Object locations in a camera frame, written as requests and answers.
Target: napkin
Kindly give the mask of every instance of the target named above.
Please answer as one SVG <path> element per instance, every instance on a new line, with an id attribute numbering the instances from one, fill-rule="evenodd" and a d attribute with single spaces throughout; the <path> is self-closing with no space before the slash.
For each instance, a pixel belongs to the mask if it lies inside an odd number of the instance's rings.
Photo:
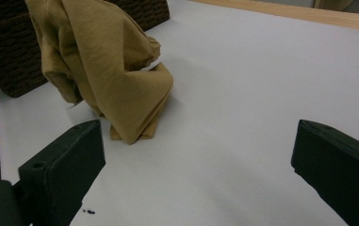
<path id="1" fill-rule="evenodd" d="M 160 44 L 102 0 L 25 0 L 41 48 L 41 70 L 62 98 L 85 100 L 128 144 L 154 136 L 173 79 Z"/>

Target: tan fabric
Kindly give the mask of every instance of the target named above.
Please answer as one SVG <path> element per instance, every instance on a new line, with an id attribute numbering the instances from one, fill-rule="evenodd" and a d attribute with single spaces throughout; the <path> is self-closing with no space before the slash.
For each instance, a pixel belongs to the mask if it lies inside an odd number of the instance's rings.
<path id="1" fill-rule="evenodd" d="M 42 71 L 65 101 L 84 99 L 131 144 L 153 137 L 173 80 L 159 43 L 120 8 L 102 0 L 26 0 L 41 47 Z"/>

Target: towel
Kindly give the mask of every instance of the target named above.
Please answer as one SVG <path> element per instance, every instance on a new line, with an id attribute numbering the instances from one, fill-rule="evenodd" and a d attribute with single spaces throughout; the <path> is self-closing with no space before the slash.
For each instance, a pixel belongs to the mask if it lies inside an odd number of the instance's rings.
<path id="1" fill-rule="evenodd" d="M 25 0 L 41 48 L 41 70 L 62 98 L 85 100 L 128 144 L 154 136 L 173 79 L 160 44 L 102 0 Z"/>

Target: brown cloth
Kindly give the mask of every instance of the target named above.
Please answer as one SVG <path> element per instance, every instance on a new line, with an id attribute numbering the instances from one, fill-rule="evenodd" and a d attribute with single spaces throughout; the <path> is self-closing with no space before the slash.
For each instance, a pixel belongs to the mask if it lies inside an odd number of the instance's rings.
<path id="1" fill-rule="evenodd" d="M 41 70 L 65 101 L 84 99 L 132 144 L 154 136 L 173 79 L 159 43 L 124 11 L 102 0 L 25 0 L 41 47 Z"/>

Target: dark brown basket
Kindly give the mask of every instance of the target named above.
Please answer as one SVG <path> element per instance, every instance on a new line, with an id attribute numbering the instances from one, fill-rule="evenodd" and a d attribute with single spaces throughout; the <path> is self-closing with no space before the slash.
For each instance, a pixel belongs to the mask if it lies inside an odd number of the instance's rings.
<path id="1" fill-rule="evenodd" d="M 143 30 L 170 19 L 166 0 L 107 0 L 128 13 Z M 46 83 L 41 50 L 24 0 L 0 0 L 0 89 L 19 97 Z"/>

